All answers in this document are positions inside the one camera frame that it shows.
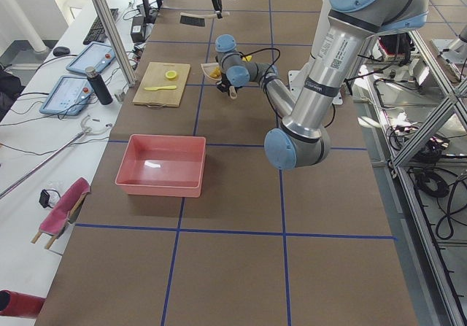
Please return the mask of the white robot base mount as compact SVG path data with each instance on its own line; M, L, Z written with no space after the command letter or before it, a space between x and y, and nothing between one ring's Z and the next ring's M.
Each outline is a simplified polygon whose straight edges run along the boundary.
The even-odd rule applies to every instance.
M332 93L333 87L327 88L326 86L315 82L313 79L309 77L310 71L314 66L314 57L310 57L310 59L304 64L304 66L300 70L290 70L287 74L288 82L289 82L289 89L292 95L295 98L298 98L302 88L309 88L317 93L324 93L327 97L333 97L332 103L334 105L342 105L343 99L340 93L340 89L337 88Z

